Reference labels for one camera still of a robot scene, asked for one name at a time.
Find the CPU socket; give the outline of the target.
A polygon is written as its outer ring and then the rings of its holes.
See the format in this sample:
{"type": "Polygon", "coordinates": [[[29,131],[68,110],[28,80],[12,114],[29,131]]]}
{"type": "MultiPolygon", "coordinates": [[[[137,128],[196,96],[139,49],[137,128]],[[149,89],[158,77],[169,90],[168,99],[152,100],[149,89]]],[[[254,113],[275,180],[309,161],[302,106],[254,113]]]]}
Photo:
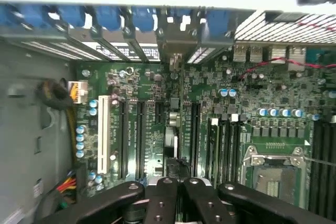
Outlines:
{"type": "Polygon", "coordinates": [[[288,154],[272,154],[248,145],[243,154],[239,175],[242,185],[306,208],[308,175],[302,147],[295,146],[288,154]]]}

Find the green motherboard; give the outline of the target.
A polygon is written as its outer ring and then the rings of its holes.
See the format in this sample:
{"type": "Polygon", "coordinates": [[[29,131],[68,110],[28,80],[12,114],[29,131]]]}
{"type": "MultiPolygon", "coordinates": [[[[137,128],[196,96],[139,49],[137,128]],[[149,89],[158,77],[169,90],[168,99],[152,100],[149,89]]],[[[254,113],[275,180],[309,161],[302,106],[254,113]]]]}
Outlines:
{"type": "MultiPolygon", "coordinates": [[[[336,52],[306,50],[303,72],[284,64],[233,62],[222,56],[205,65],[170,72],[164,64],[82,63],[79,81],[88,83],[88,101],[77,107],[76,157],[86,166],[80,192],[93,196],[135,180],[148,185],[157,177],[184,180],[191,175],[192,103],[201,105],[197,177],[218,187],[223,178],[223,122],[230,121],[229,177],[232,180],[232,114],[239,115],[239,182],[243,151],[288,154],[295,146],[312,158],[314,122],[322,123],[320,160],[326,161],[325,129],[336,123],[336,52]],[[99,174],[98,96],[110,96],[110,169],[99,174]],[[120,172],[120,103],[128,103],[128,173],[120,172]],[[146,104],[144,177],[136,178],[137,102],[146,104]],[[164,123],[155,124],[155,103],[164,103],[164,123]]],[[[319,214],[327,218],[327,165],[320,164],[319,214]]]]}

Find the silver rear port block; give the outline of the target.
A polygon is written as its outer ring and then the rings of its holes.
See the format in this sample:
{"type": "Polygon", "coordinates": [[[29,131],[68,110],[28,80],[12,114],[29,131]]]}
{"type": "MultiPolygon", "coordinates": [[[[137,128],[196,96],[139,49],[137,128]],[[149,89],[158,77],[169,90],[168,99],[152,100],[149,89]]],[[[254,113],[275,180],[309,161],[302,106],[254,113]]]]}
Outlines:
{"type": "Polygon", "coordinates": [[[262,47],[236,45],[233,49],[233,62],[262,62],[262,47]]]}
{"type": "Polygon", "coordinates": [[[286,46],[272,46],[270,49],[270,59],[272,64],[284,64],[286,58],[286,46]]]}
{"type": "Polygon", "coordinates": [[[288,52],[288,70],[303,72],[306,63],[306,47],[289,47],[288,52]]]}

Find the white power connector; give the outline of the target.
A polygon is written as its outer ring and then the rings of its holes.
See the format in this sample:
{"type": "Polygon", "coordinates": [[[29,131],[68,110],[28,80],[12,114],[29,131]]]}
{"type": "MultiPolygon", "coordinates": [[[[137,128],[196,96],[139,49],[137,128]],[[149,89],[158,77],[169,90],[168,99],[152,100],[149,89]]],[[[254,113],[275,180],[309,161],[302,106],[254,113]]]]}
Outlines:
{"type": "Polygon", "coordinates": [[[67,87],[74,104],[87,103],[88,83],[86,81],[69,81],[67,87]]]}

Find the thin metal locking lever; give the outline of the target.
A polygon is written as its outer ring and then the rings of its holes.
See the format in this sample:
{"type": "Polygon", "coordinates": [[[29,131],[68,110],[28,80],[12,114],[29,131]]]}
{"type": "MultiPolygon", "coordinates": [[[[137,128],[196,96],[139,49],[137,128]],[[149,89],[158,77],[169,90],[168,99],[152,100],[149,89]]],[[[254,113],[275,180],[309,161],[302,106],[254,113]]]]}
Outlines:
{"type": "Polygon", "coordinates": [[[309,157],[304,157],[305,160],[310,161],[310,162],[315,162],[318,164],[323,164],[323,165],[328,165],[328,166],[333,166],[336,167],[336,163],[328,162],[328,161],[322,161],[319,159],[314,159],[314,158],[309,158],[309,157]]]}

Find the short black expansion slot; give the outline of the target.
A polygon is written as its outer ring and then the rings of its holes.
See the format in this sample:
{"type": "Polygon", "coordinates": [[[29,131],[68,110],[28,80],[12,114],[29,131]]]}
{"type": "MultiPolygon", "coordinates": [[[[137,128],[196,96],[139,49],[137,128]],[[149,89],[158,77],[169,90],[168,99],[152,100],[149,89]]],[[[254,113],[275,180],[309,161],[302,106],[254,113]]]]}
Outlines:
{"type": "Polygon", "coordinates": [[[155,124],[163,124],[164,119],[164,103],[156,102],[155,103],[155,124]]]}

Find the black RAM slot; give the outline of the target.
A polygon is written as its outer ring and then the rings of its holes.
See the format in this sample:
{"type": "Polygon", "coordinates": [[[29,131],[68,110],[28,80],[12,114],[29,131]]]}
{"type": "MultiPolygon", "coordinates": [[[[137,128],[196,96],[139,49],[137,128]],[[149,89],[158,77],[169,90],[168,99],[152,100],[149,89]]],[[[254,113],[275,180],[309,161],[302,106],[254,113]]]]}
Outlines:
{"type": "Polygon", "coordinates": [[[223,178],[222,181],[225,182],[229,177],[229,156],[230,156],[230,121],[226,120],[223,122],[223,178]]]}
{"type": "Polygon", "coordinates": [[[324,131],[326,137],[327,165],[327,218],[336,221],[336,123],[328,124],[324,131]]]}
{"type": "Polygon", "coordinates": [[[322,154],[322,142],[323,142],[323,134],[322,134],[322,123],[320,121],[314,122],[314,131],[313,131],[313,152],[312,158],[317,161],[312,161],[311,167],[311,190],[310,190],[310,210],[319,214],[319,185],[320,185],[320,163],[318,160],[321,158],[322,154]]]}
{"type": "Polygon", "coordinates": [[[238,178],[239,168],[240,122],[238,114],[232,114],[232,133],[232,180],[235,182],[238,178]]]}

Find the black open PC case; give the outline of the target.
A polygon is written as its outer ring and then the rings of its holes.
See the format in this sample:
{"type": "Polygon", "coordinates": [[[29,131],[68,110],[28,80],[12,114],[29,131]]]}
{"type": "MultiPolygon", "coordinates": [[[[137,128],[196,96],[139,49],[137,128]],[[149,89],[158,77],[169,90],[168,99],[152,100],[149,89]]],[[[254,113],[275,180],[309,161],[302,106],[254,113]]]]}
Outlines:
{"type": "MultiPolygon", "coordinates": [[[[286,46],[286,57],[292,46],[336,52],[336,1],[332,2],[333,11],[313,13],[108,4],[120,9],[121,27],[116,31],[97,22],[94,7],[107,6],[104,4],[5,0],[0,4],[10,5],[17,20],[16,25],[0,25],[0,224],[38,224],[38,220],[99,194],[80,192],[86,184],[86,166],[76,157],[80,104],[73,103],[67,84],[79,81],[77,69],[82,63],[156,63],[180,72],[185,65],[205,65],[222,56],[233,58],[236,45],[262,47],[263,61],[271,60],[272,46],[286,46]],[[20,4],[47,6],[51,26],[28,24],[19,12],[20,4]],[[62,20],[59,5],[83,6],[85,25],[74,27],[62,20]],[[152,9],[151,32],[142,33],[134,26],[132,6],[152,9]],[[217,37],[209,35],[206,23],[207,11],[214,9],[230,11],[228,31],[217,37]]],[[[174,177],[157,177],[143,185],[144,199],[154,194],[161,178],[174,177]]],[[[175,224],[203,224],[186,194],[186,179],[176,179],[175,224]]],[[[199,179],[211,186],[207,179],[199,179]]],[[[235,224],[261,224],[249,213],[223,204],[235,224]]],[[[131,205],[110,224],[143,224],[145,207],[144,202],[131,205]]]]}

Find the blue slot retention clip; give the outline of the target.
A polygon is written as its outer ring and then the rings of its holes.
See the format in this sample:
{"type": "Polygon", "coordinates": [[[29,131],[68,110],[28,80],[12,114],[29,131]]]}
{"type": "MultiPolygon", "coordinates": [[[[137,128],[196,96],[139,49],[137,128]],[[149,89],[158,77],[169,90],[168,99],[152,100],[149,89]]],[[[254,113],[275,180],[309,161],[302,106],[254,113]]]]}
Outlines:
{"type": "Polygon", "coordinates": [[[120,9],[117,6],[95,6],[96,19],[100,26],[109,31],[119,30],[121,27],[120,9]]]}
{"type": "Polygon", "coordinates": [[[143,6],[132,6],[132,21],[142,33],[151,32],[154,28],[152,9],[143,6]]]}
{"type": "Polygon", "coordinates": [[[213,37],[225,34],[228,31],[230,11],[222,9],[208,10],[206,13],[206,23],[209,35],[213,37]]]}
{"type": "Polygon", "coordinates": [[[59,5],[58,13],[62,20],[74,27],[85,25],[85,8],[83,6],[59,5]]]}
{"type": "Polygon", "coordinates": [[[0,25],[16,25],[17,20],[13,8],[7,4],[0,4],[0,25]]]}
{"type": "Polygon", "coordinates": [[[23,15],[24,20],[33,27],[44,28],[51,26],[47,6],[39,4],[20,4],[18,9],[23,15]]]}

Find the white expansion slot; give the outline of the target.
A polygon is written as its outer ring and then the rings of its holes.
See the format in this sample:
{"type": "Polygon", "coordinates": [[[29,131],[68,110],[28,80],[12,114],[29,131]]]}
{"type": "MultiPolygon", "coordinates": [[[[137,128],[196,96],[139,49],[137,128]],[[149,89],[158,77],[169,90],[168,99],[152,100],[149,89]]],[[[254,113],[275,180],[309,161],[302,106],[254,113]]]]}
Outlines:
{"type": "Polygon", "coordinates": [[[110,169],[110,96],[98,96],[98,166],[99,174],[110,169]]]}

